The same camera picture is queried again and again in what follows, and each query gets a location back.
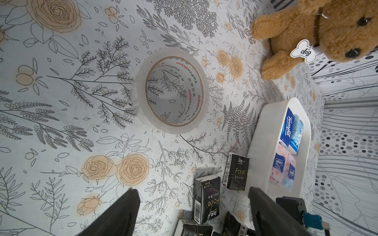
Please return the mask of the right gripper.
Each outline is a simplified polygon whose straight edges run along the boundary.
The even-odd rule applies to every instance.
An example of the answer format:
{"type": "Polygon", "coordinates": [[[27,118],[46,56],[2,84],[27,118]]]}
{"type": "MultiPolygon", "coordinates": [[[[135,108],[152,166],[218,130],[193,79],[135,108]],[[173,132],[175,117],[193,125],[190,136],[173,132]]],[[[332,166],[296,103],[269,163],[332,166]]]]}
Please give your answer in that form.
{"type": "Polygon", "coordinates": [[[305,201],[302,198],[280,197],[276,198],[276,203],[282,207],[299,224],[303,223],[303,214],[307,212],[305,201]]]}

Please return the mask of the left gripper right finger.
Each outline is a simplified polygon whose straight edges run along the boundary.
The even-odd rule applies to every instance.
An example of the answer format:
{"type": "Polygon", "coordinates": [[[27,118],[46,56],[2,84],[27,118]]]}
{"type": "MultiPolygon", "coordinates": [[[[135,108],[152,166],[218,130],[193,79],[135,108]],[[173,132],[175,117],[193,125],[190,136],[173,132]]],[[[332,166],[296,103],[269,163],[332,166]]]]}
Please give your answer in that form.
{"type": "Polygon", "coordinates": [[[304,224],[299,224],[260,188],[251,187],[248,197],[257,236],[310,235],[304,224]]]}

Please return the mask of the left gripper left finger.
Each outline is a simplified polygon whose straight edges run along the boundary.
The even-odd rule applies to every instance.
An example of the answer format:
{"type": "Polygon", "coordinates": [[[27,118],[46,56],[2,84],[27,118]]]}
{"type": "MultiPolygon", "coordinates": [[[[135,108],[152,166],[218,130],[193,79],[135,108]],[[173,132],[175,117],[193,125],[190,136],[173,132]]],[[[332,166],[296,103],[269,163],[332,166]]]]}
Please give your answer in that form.
{"type": "Polygon", "coordinates": [[[139,193],[130,188],[79,235],[132,236],[139,207],[139,193]]]}

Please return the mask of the light blue tissue pack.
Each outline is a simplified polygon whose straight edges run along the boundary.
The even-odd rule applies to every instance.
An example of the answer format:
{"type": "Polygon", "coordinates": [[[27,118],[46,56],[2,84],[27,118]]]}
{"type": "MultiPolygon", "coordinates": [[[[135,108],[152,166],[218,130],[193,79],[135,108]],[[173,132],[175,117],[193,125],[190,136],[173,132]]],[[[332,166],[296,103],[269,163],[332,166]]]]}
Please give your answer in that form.
{"type": "Polygon", "coordinates": [[[302,140],[304,124],[298,115],[294,115],[293,130],[290,137],[288,150],[294,155],[298,155],[300,143],[302,140]]]}

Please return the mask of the blue Tempo tissue pack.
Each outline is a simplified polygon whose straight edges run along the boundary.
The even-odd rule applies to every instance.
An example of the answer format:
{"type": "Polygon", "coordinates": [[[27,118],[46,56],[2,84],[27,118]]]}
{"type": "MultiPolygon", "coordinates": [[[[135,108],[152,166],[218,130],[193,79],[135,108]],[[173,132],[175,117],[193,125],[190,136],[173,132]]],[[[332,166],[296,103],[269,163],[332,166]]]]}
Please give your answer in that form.
{"type": "Polygon", "coordinates": [[[282,131],[281,131],[280,139],[279,139],[279,143],[282,146],[284,146],[285,148],[288,147],[289,144],[290,144],[291,133],[293,131],[294,119],[295,119],[294,114],[288,108],[287,111],[286,111],[282,131]]]}

